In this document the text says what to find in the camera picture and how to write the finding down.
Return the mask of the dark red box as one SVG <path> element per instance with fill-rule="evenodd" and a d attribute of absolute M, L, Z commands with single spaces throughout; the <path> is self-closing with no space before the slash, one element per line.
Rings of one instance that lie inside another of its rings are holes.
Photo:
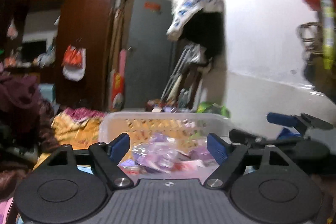
<path fill-rule="evenodd" d="M 178 159 L 174 142 L 139 144 L 132 149 L 132 154 L 138 165 L 161 173 L 171 173 Z"/>

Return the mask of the red pink box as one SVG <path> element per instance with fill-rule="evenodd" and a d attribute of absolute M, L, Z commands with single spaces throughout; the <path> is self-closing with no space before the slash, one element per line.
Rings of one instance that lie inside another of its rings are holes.
<path fill-rule="evenodd" d="M 219 165 L 214 161 L 202 161 L 200 159 L 178 161 L 174 164 L 172 172 L 174 173 L 195 173 L 205 174 L 216 170 Z"/>

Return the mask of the yellow patterned cloth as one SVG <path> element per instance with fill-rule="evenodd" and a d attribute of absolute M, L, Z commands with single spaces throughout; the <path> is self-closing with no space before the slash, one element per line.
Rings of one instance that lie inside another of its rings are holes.
<path fill-rule="evenodd" d="M 68 114 L 57 115 L 51 124 L 55 137 L 61 145 L 70 144 L 73 149 L 87 149 L 98 142 L 102 118 L 74 121 Z"/>

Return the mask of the green white plastic bag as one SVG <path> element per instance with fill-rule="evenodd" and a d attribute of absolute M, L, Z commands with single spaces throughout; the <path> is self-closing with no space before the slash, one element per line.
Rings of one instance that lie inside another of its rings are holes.
<path fill-rule="evenodd" d="M 228 108 L 226 108 L 224 105 L 221 106 L 219 104 L 211 103 L 211 102 L 201 102 L 198 105 L 197 113 L 218 114 L 226 118 L 231 117 L 231 113 L 228 110 Z"/>

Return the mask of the hanging brown bag cluster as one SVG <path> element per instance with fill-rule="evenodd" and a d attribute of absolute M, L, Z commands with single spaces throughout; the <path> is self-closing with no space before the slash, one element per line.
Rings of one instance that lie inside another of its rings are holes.
<path fill-rule="evenodd" d="M 331 71 L 325 69 L 323 60 L 322 12 L 317 12 L 316 22 L 307 22 L 297 28 L 303 46 L 305 61 L 303 75 L 316 92 L 325 95 L 335 104 L 335 63 Z"/>

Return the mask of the clear plastic basket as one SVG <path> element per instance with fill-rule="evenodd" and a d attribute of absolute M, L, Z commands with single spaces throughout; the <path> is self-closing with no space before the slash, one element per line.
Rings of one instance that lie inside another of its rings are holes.
<path fill-rule="evenodd" d="M 135 146 L 148 143 L 156 133 L 175 139 L 178 148 L 188 153 L 197 145 L 197 140 L 204 142 L 210 133 L 228 137 L 233 127 L 228 118 L 218 114 L 121 111 L 109 113 L 103 118 L 98 141 L 109 143 L 121 133 L 127 133 L 130 148 L 122 159 L 126 161 L 134 159 L 132 149 Z"/>

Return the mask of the folded metal drying rack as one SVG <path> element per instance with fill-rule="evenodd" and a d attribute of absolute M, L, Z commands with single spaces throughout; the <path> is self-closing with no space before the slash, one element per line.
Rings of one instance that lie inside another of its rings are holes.
<path fill-rule="evenodd" d="M 204 57 L 205 49 L 196 43 L 187 44 L 184 47 L 183 52 L 177 62 L 177 65 L 173 69 L 173 73 L 171 74 L 165 89 L 163 90 L 161 101 L 166 101 L 170 92 L 173 89 L 173 86 L 177 82 L 179 76 L 187 69 L 194 67 L 200 67 L 205 64 Z"/>

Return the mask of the dark maroon clothes pile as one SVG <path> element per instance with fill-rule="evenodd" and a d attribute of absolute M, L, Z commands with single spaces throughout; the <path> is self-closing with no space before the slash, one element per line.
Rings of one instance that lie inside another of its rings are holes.
<path fill-rule="evenodd" d="M 1 148 L 38 146 L 51 153 L 59 147 L 44 102 L 36 76 L 1 75 Z"/>

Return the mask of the orange white plastic bag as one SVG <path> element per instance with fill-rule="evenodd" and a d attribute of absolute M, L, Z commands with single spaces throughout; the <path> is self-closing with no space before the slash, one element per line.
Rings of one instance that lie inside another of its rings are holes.
<path fill-rule="evenodd" d="M 69 45 L 63 57 L 63 76 L 70 81 L 81 81 L 86 69 L 86 49 Z"/>

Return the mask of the black monitor screen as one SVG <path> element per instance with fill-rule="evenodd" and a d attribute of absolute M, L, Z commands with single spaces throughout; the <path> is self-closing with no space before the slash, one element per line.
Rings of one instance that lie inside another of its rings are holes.
<path fill-rule="evenodd" d="M 33 62 L 39 55 L 46 53 L 46 47 L 46 40 L 35 40 L 22 43 L 22 60 L 25 62 Z"/>

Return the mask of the white black hanging jacket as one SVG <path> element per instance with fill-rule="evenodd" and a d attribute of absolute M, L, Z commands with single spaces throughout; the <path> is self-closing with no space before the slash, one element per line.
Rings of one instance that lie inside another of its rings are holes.
<path fill-rule="evenodd" d="M 171 0 L 173 20 L 167 38 L 198 44 L 205 49 L 205 58 L 213 59 L 222 50 L 223 9 L 222 0 Z"/>

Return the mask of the grey metal door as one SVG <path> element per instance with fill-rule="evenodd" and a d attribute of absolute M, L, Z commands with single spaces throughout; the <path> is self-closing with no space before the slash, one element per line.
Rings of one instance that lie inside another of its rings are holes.
<path fill-rule="evenodd" d="M 126 42 L 124 108 L 143 109 L 159 99 L 171 75 L 174 45 L 168 0 L 134 0 Z"/>

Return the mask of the dark red wooden wardrobe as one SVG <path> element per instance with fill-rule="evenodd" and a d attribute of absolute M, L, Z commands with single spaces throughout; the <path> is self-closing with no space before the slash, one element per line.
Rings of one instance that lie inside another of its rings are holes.
<path fill-rule="evenodd" d="M 23 30 L 29 12 L 60 9 L 56 36 L 56 60 L 51 78 L 56 101 L 71 108 L 105 109 L 108 83 L 108 57 L 116 0 L 1 0 L 1 46 L 8 46 L 7 29 L 11 21 Z M 86 50 L 82 80 L 63 75 L 63 56 L 68 46 Z"/>

